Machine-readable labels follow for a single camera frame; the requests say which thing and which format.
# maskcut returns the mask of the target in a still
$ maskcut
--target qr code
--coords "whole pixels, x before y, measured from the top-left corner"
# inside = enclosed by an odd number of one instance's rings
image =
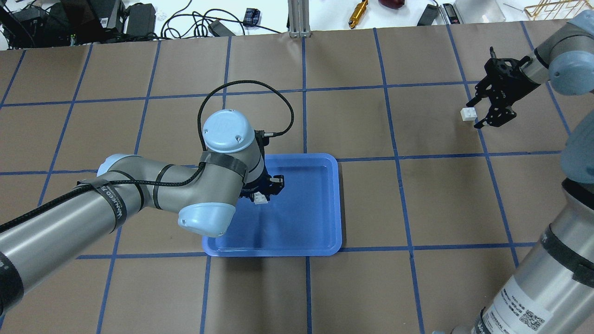
[[[539,327],[545,323],[544,319],[537,317],[534,313],[530,310],[526,310],[524,314],[520,317],[520,321],[525,323],[530,329],[536,331]]]

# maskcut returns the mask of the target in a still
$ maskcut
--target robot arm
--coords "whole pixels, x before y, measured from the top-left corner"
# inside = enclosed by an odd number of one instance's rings
[[[258,204],[283,189],[283,175],[271,177],[264,166],[268,138],[240,112],[218,111],[202,131],[208,150],[197,169],[113,155],[97,178],[1,225],[0,314],[144,207],[179,213],[180,227],[219,237],[238,198]]]
[[[488,97],[487,116],[475,125],[500,127],[517,116],[511,106],[551,80],[564,95],[594,93],[594,11],[583,11],[521,60],[497,58],[485,64],[486,77],[476,86],[475,106]]]

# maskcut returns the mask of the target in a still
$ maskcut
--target screwdriver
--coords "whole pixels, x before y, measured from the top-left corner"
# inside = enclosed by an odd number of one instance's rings
[[[354,29],[357,26],[357,24],[359,24],[361,17],[363,16],[363,14],[365,13],[365,10],[367,9],[368,3],[369,3],[369,0],[363,0],[357,5],[357,7],[355,7],[355,11],[353,12],[353,15],[350,16],[350,19],[349,19],[349,27],[351,29]]]

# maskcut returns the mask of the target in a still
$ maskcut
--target metal post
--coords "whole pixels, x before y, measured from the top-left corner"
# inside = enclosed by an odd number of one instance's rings
[[[289,36],[310,37],[309,0],[289,1]]]

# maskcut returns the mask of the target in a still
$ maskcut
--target dark red object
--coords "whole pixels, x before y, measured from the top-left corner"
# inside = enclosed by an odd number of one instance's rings
[[[386,7],[397,10],[405,5],[405,0],[380,0],[380,3]]]

